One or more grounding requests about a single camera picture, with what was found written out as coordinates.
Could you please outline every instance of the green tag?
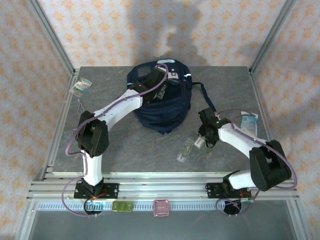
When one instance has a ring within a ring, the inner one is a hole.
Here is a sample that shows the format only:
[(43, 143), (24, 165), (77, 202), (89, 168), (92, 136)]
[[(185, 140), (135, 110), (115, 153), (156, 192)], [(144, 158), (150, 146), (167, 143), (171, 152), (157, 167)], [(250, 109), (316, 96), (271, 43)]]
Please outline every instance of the green tag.
[(112, 203), (112, 211), (118, 212), (118, 211), (119, 211), (119, 205), (120, 205), (120, 202), (119, 202), (119, 201), (114, 201), (114, 202)]
[(133, 209), (134, 209), (134, 203), (132, 201), (127, 201), (125, 211), (127, 213), (131, 213)]
[(125, 201), (120, 201), (119, 202), (119, 212), (125, 212), (126, 211), (126, 204), (127, 202)]

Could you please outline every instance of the orange floral pattern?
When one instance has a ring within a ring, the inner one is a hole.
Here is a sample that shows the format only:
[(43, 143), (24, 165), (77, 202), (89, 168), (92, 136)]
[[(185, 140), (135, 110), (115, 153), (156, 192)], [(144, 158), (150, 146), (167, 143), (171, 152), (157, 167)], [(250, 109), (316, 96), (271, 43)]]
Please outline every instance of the orange floral pattern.
[(69, 74), (25, 0), (0, 4), (0, 238), (12, 239), (48, 152)]
[(260, 0), (258, 7), (253, 0), (40, 3), (76, 68), (161, 57), (190, 66), (250, 66), (285, 0)]
[(320, 9), (298, 0), (255, 80), (273, 137), (297, 172), (314, 239), (320, 236)]

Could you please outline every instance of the navy blue backpack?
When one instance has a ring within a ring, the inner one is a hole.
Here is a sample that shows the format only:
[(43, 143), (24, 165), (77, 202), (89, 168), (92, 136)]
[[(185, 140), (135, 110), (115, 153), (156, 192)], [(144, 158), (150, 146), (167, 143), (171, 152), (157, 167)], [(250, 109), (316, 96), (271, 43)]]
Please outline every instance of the navy blue backpack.
[(135, 82), (143, 83), (143, 78), (157, 64), (166, 64), (168, 67), (167, 88), (162, 99), (155, 98), (134, 111), (143, 126), (161, 134), (170, 133), (178, 127), (185, 120), (191, 107), (192, 86), (197, 84), (200, 84), (209, 107), (216, 111), (204, 85), (201, 82), (192, 82), (188, 67), (174, 59), (152, 61), (135, 66), (127, 75), (127, 88)]

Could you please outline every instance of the gray stone surface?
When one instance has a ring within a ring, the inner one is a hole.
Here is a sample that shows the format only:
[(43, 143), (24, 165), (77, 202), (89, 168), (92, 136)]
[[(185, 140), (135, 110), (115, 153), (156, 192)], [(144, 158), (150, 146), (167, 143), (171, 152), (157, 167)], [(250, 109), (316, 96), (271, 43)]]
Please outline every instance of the gray stone surface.
[[(127, 74), (131, 66), (82, 67), (79, 78), (93, 82), (81, 97), (83, 107), (94, 112), (126, 91)], [(218, 111), (240, 108), (260, 115), (248, 70), (242, 66), (193, 66), (193, 82), (202, 82)], [(177, 161), (177, 154), (187, 138), (197, 138), (201, 121), (198, 112), (207, 108), (200, 87), (192, 90), (191, 109), (184, 122), (170, 134), (143, 127), (133, 112), (119, 121), (109, 132), (109, 147), (102, 157), (103, 172), (230, 172), (249, 167), (248, 159), (227, 143), (218, 142), (214, 148), (193, 148), (185, 163)], [(78, 102), (73, 97), (54, 162), (54, 172), (82, 172), (81, 156), (66, 156), (65, 148), (78, 126)], [(226, 117), (234, 117), (233, 112)], [(261, 119), (258, 137), (266, 139)], [(71, 148), (78, 151), (76, 143)]]

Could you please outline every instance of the backpack strap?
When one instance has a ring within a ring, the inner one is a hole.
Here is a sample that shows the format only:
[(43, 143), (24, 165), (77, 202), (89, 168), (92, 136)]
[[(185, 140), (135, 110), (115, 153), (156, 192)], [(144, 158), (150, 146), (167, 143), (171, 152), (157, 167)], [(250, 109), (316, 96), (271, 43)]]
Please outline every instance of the backpack strap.
[(212, 109), (213, 112), (216, 112), (216, 108), (214, 106), (214, 104), (212, 103), (212, 101), (210, 100), (210, 98), (208, 97), (207, 91), (205, 89), (205, 85), (201, 82), (193, 82), (192, 85), (198, 85), (200, 84), (201, 86), (201, 90), (202, 90), (202, 95), (204, 97), (204, 100), (206, 101), (206, 103), (209, 105), (209, 107)]

